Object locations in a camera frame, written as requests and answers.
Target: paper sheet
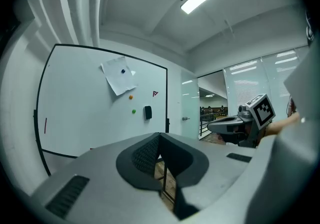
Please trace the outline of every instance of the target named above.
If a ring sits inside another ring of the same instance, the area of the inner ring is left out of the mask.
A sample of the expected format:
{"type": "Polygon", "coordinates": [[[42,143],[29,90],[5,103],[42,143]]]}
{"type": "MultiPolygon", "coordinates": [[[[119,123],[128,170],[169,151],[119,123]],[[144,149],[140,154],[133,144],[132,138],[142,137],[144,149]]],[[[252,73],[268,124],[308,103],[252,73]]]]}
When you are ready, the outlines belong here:
{"type": "Polygon", "coordinates": [[[124,56],[101,64],[105,78],[116,95],[138,86],[124,56]]]}

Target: whiteboard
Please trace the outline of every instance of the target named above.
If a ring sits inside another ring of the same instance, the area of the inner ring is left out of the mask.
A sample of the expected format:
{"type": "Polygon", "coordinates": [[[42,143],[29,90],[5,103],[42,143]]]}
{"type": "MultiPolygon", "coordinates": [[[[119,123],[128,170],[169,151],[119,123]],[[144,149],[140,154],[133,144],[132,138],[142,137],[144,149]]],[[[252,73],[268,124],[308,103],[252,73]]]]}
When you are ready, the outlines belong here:
{"type": "Polygon", "coordinates": [[[138,87],[116,96],[101,63],[123,55],[77,45],[54,46],[37,97],[42,150],[78,157],[91,148],[166,131],[167,69],[126,56],[138,87]],[[145,120],[143,108],[148,105],[152,118],[145,120]]]}

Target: red marking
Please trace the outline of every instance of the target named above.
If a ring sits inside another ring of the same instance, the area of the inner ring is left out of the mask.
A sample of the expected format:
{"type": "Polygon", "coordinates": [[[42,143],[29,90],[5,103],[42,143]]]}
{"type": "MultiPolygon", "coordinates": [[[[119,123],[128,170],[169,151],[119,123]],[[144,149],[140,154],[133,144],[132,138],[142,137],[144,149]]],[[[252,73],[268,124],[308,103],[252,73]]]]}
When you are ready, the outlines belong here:
{"type": "Polygon", "coordinates": [[[46,134],[46,128],[47,128],[47,118],[45,118],[45,124],[44,124],[44,134],[46,134]]]}

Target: whiteboard eraser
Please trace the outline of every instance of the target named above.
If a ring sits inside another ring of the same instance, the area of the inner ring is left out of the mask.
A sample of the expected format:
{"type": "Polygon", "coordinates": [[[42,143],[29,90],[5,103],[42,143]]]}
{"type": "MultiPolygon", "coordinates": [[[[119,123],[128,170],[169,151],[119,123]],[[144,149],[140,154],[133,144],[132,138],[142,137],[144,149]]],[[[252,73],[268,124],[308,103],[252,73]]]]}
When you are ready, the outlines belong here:
{"type": "Polygon", "coordinates": [[[145,106],[144,107],[144,117],[146,120],[152,118],[152,110],[151,110],[151,106],[145,106]]]}

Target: glass door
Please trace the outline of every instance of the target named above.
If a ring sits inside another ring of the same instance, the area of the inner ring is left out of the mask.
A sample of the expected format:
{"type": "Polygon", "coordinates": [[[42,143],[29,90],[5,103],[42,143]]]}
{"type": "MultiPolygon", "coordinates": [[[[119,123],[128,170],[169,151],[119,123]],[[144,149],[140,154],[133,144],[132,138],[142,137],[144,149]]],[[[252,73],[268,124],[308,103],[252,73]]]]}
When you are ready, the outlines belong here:
{"type": "Polygon", "coordinates": [[[181,135],[197,140],[200,128],[198,79],[181,71],[181,135]]]}

